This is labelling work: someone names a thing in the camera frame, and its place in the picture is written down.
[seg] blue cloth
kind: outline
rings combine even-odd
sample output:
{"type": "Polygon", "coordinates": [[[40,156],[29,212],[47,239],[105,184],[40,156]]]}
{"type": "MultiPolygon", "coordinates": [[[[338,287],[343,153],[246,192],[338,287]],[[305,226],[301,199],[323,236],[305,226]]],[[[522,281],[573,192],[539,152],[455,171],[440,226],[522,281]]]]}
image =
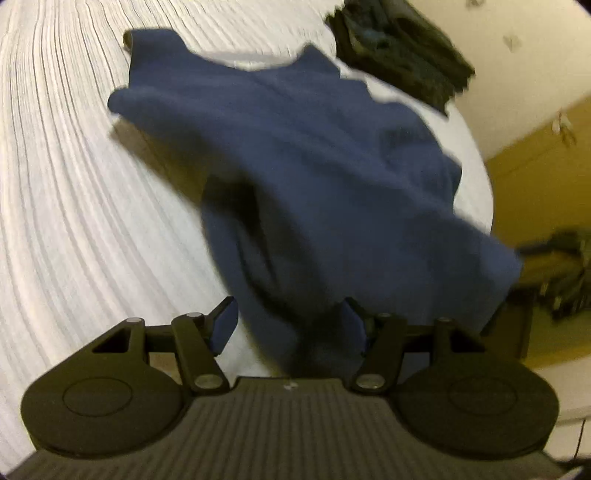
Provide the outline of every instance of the blue cloth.
{"type": "Polygon", "coordinates": [[[480,330],[521,263],[453,213],[461,168],[411,109],[377,103],[313,47],[245,72],[170,30],[132,32],[129,87],[109,109],[215,154],[202,216],[213,257],[261,344],[291,373],[347,376],[358,352],[323,313],[345,297],[413,324],[480,330]]]}

